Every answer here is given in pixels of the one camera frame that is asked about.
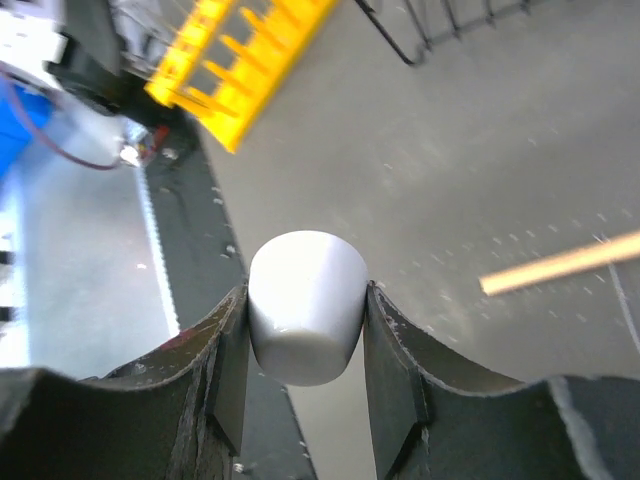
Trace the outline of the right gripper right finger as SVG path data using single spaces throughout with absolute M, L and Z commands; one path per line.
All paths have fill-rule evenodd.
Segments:
M 364 365 L 381 479 L 635 479 L 639 384 L 617 377 L 521 382 L 440 343 L 376 284 Z

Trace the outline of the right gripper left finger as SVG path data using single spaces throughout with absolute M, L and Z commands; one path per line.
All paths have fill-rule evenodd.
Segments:
M 1 373 L 5 479 L 227 479 L 242 442 L 247 289 L 103 378 Z

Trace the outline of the white plastic funnel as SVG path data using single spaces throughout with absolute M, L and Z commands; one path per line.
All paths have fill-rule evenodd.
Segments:
M 364 321 L 369 272 L 347 241 L 300 230 L 266 242 L 249 269 L 249 325 L 262 370 L 293 386 L 318 386 L 348 366 Z

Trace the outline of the wooden test tube clamp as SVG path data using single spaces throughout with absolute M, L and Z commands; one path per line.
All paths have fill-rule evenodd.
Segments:
M 480 277 L 479 284 L 495 296 L 638 257 L 639 231 L 634 231 Z

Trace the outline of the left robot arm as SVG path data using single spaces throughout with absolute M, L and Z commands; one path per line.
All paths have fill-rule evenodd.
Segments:
M 145 90 L 170 42 L 161 17 L 156 1 L 4 1 L 1 63 L 102 116 L 173 126 L 179 112 Z

